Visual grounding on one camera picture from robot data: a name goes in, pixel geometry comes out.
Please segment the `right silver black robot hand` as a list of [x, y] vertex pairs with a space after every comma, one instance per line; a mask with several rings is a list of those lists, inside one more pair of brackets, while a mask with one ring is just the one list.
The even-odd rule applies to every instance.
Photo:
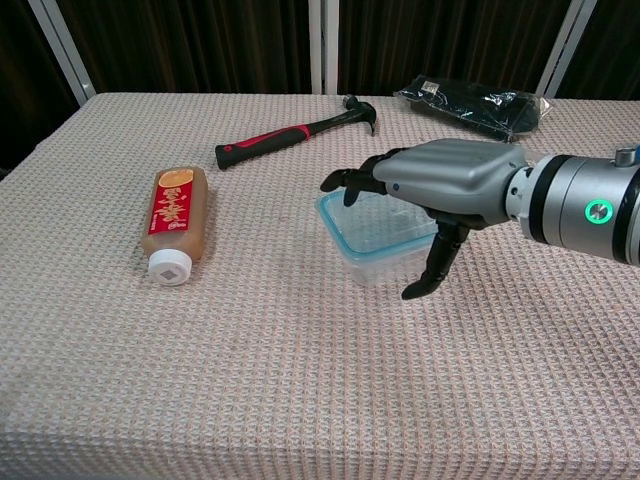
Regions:
[[509, 186], [515, 175], [529, 168], [518, 146], [440, 139], [374, 155], [358, 168], [337, 169], [324, 179], [320, 190], [342, 188], [346, 207], [362, 191], [391, 195], [421, 207], [436, 221], [425, 270], [401, 294], [404, 300], [412, 300], [438, 289], [470, 231], [510, 220]]

